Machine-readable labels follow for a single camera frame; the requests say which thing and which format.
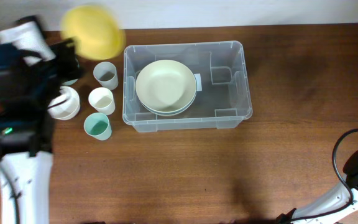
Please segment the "mint green bowl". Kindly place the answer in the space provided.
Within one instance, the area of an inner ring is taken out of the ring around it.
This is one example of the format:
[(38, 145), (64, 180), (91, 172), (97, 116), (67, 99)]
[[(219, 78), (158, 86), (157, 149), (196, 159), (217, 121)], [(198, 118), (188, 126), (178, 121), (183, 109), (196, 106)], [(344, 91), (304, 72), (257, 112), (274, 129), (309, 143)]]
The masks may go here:
[[(79, 61), (76, 60), (76, 62), (77, 62), (77, 67), (80, 67)], [(70, 85), (74, 84), (77, 81), (78, 81), (77, 79), (69, 80), (67, 82), (63, 82), (62, 85), (63, 86), (70, 86)]]

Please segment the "beige plate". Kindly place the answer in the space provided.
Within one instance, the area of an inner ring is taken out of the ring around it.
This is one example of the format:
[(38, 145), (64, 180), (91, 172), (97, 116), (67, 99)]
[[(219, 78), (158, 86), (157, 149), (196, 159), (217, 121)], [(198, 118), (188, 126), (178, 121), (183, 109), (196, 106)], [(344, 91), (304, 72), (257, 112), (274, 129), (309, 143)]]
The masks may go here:
[(158, 60), (144, 67), (135, 81), (135, 91), (147, 108), (162, 114), (185, 109), (195, 99), (193, 72), (175, 60)]

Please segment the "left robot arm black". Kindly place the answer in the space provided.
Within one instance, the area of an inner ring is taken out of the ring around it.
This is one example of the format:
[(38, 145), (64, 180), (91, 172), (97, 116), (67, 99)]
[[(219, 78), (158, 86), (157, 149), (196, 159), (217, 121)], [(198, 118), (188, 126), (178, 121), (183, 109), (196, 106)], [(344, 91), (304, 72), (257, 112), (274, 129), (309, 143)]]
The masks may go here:
[(0, 193), (3, 223), (48, 223), (54, 120), (64, 82), (84, 75), (73, 39), (48, 45), (37, 16), (0, 31)]

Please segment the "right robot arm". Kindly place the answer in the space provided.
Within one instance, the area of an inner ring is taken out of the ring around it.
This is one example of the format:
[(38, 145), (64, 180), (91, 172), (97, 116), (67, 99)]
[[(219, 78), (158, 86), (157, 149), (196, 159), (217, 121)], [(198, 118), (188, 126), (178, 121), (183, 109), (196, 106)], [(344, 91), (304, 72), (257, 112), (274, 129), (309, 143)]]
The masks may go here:
[(354, 133), (358, 133), (358, 128), (342, 134), (333, 147), (331, 161), (339, 183), (311, 204), (279, 215), (276, 223), (338, 223), (344, 217), (358, 211), (358, 150), (348, 158), (342, 170), (343, 175), (340, 174), (336, 162), (340, 143)]

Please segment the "white bowl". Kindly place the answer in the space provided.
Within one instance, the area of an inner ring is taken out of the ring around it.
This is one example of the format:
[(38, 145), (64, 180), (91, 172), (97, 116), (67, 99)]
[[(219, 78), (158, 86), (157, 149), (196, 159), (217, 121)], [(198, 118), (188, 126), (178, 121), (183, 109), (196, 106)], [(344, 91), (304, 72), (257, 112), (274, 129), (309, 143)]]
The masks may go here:
[(80, 110), (80, 97), (76, 90), (69, 86), (60, 87), (60, 96), (53, 99), (48, 113), (54, 119), (68, 120), (78, 114)]

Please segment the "yellow bowl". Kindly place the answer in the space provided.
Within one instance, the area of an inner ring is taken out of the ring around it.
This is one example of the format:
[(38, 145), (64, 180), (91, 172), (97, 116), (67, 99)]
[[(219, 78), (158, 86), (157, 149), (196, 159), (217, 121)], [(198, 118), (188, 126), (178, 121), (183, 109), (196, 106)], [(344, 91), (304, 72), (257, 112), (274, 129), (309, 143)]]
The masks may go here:
[(60, 21), (60, 35), (72, 39), (75, 53), (89, 60), (107, 60), (120, 55), (125, 32), (113, 13), (97, 4), (85, 4), (67, 11)]

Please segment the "grey cup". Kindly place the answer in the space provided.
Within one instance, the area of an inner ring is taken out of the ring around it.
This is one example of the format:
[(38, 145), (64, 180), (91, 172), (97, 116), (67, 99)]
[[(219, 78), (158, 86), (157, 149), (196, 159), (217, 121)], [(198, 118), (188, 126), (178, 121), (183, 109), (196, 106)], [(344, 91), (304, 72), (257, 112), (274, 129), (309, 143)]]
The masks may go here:
[(109, 90), (116, 89), (119, 84), (116, 66), (111, 62), (98, 63), (94, 67), (93, 76), (102, 87)]

